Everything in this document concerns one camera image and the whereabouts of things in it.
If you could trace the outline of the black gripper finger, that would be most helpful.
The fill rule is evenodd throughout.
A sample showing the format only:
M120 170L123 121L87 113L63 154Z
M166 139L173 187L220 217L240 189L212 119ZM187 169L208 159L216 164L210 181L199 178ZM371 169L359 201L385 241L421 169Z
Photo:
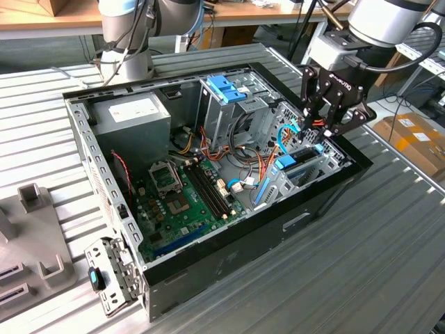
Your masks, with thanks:
M318 134L323 133L325 121L319 115L319 111L324 106L322 91L317 89L319 84L319 71L322 67L308 66L302 72L302 86L300 98L303 103L304 120L300 123L301 130L315 130Z
M334 104L328 109L323 128L324 137L330 138L345 134L377 118L377 113L373 109L360 102L353 107L350 119L347 122L343 122L343 117L349 110L350 107L340 109Z

